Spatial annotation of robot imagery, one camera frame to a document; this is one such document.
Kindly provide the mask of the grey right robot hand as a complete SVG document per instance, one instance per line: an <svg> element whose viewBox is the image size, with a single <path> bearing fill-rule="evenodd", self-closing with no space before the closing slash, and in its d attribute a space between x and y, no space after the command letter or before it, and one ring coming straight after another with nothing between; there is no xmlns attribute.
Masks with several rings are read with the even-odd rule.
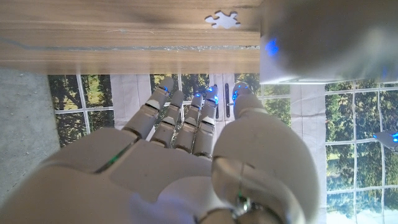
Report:
<svg viewBox="0 0 398 224"><path fill-rule="evenodd" d="M165 78L120 130L52 154L1 207L2 223L316 223L316 165L247 84L216 133L218 89L192 100Z"/></svg>

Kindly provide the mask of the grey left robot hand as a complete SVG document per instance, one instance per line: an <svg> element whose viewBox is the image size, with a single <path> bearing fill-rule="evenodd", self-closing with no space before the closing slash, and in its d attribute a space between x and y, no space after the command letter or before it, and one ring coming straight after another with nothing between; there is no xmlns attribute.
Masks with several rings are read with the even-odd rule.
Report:
<svg viewBox="0 0 398 224"><path fill-rule="evenodd" d="M383 131L373 134L373 138L397 154L397 131Z"/></svg>

